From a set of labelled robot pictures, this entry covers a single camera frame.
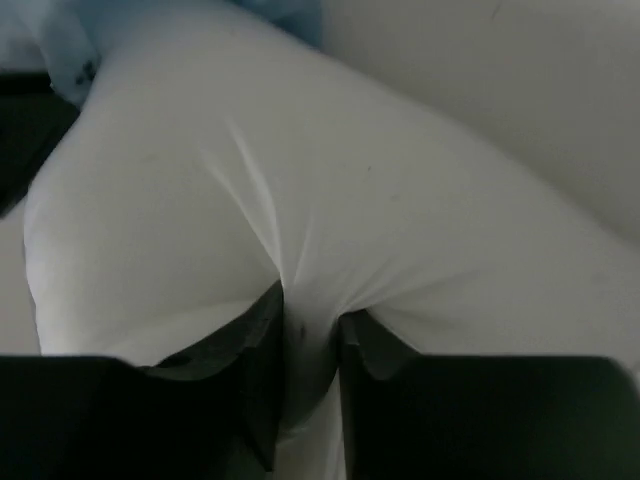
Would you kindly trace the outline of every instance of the black object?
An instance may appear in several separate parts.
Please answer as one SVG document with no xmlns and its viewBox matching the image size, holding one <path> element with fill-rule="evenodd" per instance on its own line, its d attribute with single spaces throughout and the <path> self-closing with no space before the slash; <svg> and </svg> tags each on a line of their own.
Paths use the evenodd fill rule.
<svg viewBox="0 0 640 480">
<path fill-rule="evenodd" d="M 0 478 L 264 478 L 282 402 L 282 290 L 155 367 L 1 358 Z"/>
<path fill-rule="evenodd" d="M 49 85 L 46 74 L 0 75 L 0 218 L 22 200 L 79 115 Z"/>
<path fill-rule="evenodd" d="M 341 320 L 349 478 L 640 479 L 640 403 L 598 358 L 422 356 Z"/>
</svg>

